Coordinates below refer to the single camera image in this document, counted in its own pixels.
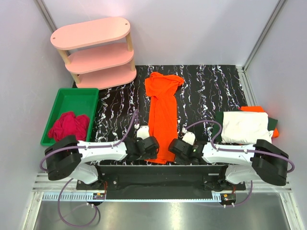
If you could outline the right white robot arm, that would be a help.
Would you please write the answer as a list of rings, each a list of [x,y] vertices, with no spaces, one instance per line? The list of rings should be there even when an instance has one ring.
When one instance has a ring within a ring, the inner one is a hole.
[[[262,180],[276,186],[286,185],[289,156],[266,140],[258,139],[255,144],[191,145],[174,139],[168,150],[175,155],[175,163],[181,165],[225,164],[222,180],[230,184]]]

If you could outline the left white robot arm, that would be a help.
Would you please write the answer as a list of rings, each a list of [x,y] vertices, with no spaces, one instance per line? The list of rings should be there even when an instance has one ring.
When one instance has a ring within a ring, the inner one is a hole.
[[[98,143],[78,141],[70,135],[45,150],[48,179],[58,181],[69,177],[92,184],[99,180],[99,172],[89,162],[146,161],[157,158],[158,150],[158,141],[151,136]]]

